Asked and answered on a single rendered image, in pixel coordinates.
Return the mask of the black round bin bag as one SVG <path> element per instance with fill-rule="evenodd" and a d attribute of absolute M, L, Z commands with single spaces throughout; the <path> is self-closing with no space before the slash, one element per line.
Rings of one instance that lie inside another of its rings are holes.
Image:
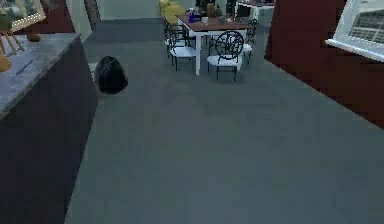
<path fill-rule="evenodd" d="M 128 86 L 128 79 L 120 62 L 112 56 L 104 56 L 96 65 L 95 79 L 99 90 L 116 94 Z"/>

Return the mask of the framed picture on wall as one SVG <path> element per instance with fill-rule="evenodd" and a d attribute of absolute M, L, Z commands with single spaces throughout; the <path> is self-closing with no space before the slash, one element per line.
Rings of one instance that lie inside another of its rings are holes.
<path fill-rule="evenodd" d="M 46 18 L 40 0 L 0 0 L 0 14 L 5 14 L 13 32 Z"/>

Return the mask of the black white seat chair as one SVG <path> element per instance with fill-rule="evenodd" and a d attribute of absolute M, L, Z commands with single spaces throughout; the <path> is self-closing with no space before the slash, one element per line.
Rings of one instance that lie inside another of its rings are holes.
<path fill-rule="evenodd" d="M 219 79 L 221 67 L 228 67 L 233 70 L 233 81 L 236 81 L 237 72 L 242 64 L 242 53 L 244 48 L 243 36 L 235 30 L 225 31 L 214 41 L 213 45 L 216 55 L 209 54 L 207 57 L 207 71 L 211 66 L 216 67 L 216 79 Z"/>
<path fill-rule="evenodd" d="M 185 40 L 184 35 L 185 29 L 182 25 L 170 24 L 164 20 L 164 44 L 167 51 L 170 50 L 172 43 L 174 43 L 176 47 L 185 46 L 187 41 Z"/>
<path fill-rule="evenodd" d="M 178 70 L 178 59 L 187 58 L 191 61 L 197 56 L 196 50 L 192 48 L 187 40 L 187 29 L 182 25 L 170 25 L 168 27 L 168 47 L 171 55 L 171 62 Z"/>
<path fill-rule="evenodd" d="M 255 34 L 256 34 L 256 24 L 258 23 L 257 19 L 251 19 L 248 21 L 248 29 L 246 31 L 245 42 L 243 46 L 243 52 L 248 54 L 247 63 L 250 63 L 252 49 L 255 44 Z"/>

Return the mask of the white framed window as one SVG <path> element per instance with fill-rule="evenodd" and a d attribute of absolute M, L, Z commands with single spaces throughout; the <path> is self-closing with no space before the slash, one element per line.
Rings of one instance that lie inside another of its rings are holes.
<path fill-rule="evenodd" d="M 327 45 L 384 63 L 384 0 L 346 0 Z"/>

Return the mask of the tan round object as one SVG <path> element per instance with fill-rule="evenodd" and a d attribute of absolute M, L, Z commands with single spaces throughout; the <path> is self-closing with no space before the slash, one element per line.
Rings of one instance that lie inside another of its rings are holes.
<path fill-rule="evenodd" d="M 0 72 L 5 72 L 12 67 L 9 58 L 5 55 L 0 55 Z"/>

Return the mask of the dark counter with grey top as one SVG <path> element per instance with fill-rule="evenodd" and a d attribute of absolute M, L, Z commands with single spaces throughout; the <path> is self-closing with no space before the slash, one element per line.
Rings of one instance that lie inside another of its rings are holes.
<path fill-rule="evenodd" d="M 0 72 L 0 224 L 64 224 L 97 93 L 80 35 L 44 34 Z"/>

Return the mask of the brown top white dining table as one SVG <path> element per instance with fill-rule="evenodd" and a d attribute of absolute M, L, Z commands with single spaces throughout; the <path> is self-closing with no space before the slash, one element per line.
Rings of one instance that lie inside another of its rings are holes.
<path fill-rule="evenodd" d="M 241 24 L 240 22 L 228 22 L 225 17 L 223 17 L 223 21 L 221 21 L 220 18 L 209 18 L 207 23 L 202 21 L 190 23 L 187 15 L 177 15 L 176 18 L 177 24 L 184 25 L 188 29 L 188 34 L 191 37 L 196 38 L 195 50 L 197 55 L 195 59 L 195 73 L 197 75 L 200 74 L 201 68 L 201 48 L 203 37 L 220 35 L 229 30 L 237 31 L 245 37 L 246 29 L 248 28 L 246 24 Z"/>

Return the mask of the wooden easel stand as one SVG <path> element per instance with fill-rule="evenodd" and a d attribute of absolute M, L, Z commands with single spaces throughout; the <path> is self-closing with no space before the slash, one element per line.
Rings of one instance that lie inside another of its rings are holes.
<path fill-rule="evenodd" d="M 18 50 L 24 50 L 21 42 L 11 30 L 0 30 L 0 52 L 3 55 L 7 54 L 6 44 L 11 49 L 10 55 L 16 55 Z"/>

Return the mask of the white side table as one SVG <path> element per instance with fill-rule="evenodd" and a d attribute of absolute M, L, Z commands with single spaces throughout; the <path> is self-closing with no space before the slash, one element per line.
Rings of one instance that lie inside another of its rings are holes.
<path fill-rule="evenodd" d="M 250 17 L 257 19 L 263 9 L 273 9 L 276 0 L 237 0 L 235 3 L 235 15 L 238 15 L 240 6 L 250 8 Z"/>

